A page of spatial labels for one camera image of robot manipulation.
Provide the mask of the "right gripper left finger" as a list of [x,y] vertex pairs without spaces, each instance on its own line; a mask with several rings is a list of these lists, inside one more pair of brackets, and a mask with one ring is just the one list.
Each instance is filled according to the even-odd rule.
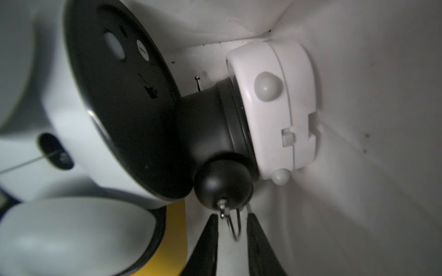
[[218,215],[212,214],[181,276],[215,276],[218,263]]

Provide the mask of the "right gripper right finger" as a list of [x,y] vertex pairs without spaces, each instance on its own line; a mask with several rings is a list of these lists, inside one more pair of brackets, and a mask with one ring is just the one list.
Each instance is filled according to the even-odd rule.
[[250,276],[286,276],[254,213],[247,215],[246,230]]

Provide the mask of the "white canvas bag blue handles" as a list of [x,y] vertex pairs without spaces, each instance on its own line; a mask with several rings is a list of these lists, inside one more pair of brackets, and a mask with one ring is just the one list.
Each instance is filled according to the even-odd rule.
[[127,1],[182,95],[226,54],[293,40],[315,73],[315,161],[260,181],[253,212],[290,276],[442,273],[440,1]]

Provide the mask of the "yellow alarm clock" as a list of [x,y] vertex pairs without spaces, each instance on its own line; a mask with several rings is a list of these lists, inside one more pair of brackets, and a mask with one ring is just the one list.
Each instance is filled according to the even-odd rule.
[[185,201],[152,210],[157,220],[151,258],[134,276],[179,276],[188,256]]

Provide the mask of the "white black twin-bell alarm clock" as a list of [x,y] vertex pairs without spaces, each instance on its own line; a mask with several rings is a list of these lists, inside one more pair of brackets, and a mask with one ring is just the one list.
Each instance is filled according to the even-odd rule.
[[181,95],[120,1],[1,2],[1,274],[132,276],[189,194]]

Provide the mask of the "white square alarm clock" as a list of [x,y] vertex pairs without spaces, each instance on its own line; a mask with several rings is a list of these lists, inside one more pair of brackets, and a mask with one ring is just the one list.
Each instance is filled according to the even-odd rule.
[[309,117],[317,100],[308,54],[295,41],[255,41],[228,52],[226,63],[239,88],[259,175],[285,185],[315,159]]

